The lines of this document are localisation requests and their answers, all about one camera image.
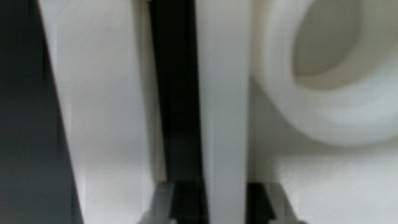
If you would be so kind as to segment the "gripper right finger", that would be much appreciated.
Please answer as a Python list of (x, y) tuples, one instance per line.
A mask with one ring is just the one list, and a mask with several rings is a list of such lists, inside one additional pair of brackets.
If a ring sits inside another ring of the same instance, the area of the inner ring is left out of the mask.
[(296, 224), (279, 183), (250, 182), (247, 184), (245, 224)]

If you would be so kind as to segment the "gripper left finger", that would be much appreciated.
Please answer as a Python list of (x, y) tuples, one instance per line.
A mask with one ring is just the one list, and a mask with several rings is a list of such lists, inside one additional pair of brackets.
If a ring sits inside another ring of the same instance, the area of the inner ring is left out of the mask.
[(208, 224), (204, 186), (197, 181), (156, 185), (149, 211), (140, 224)]

